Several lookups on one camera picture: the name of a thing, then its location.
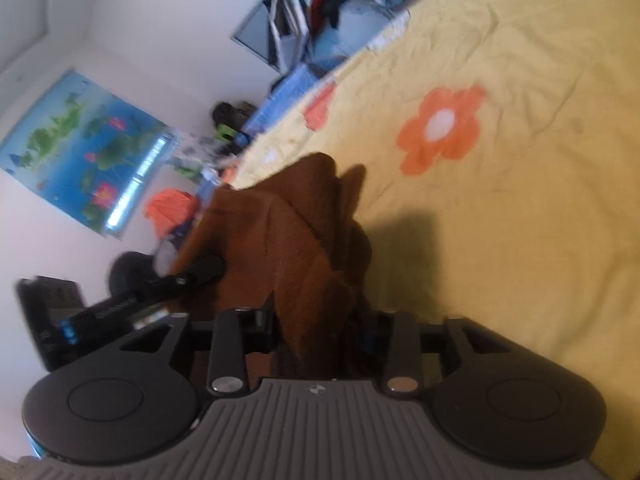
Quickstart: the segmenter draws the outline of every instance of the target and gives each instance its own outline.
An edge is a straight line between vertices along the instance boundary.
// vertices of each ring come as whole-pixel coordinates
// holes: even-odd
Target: white logo
[[[309,391],[314,395],[322,395],[325,393],[326,388],[322,384],[314,384]]]

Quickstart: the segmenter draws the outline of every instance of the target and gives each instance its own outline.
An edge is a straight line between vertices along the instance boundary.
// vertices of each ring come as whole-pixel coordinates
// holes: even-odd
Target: ribbed surface
[[[602,480],[587,462],[516,471],[448,443],[419,404],[369,381],[264,380],[248,397],[217,400],[174,448],[124,466],[43,460],[28,480]]]

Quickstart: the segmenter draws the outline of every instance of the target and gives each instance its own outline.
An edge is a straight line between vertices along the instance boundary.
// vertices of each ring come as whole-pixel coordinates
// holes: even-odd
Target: brown towel
[[[363,180],[362,166],[337,177],[334,160],[316,153],[249,189],[217,190],[174,271],[220,254],[225,275],[180,308],[206,320],[226,308],[260,307],[273,291],[288,357],[278,375],[339,374],[339,336],[371,256],[353,220]]]

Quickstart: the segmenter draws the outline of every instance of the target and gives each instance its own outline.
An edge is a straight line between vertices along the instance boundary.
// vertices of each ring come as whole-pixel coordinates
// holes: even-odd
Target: lotus poster
[[[0,168],[92,230],[116,232],[168,127],[66,73],[0,145]]]

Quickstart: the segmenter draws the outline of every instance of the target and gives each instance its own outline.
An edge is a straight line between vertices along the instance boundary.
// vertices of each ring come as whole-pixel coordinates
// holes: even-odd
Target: yellow blanket
[[[311,97],[262,136],[236,185],[309,152],[363,163],[372,304],[463,314],[591,380],[608,411],[593,459],[631,478],[640,0],[422,0],[410,13],[306,119]]]

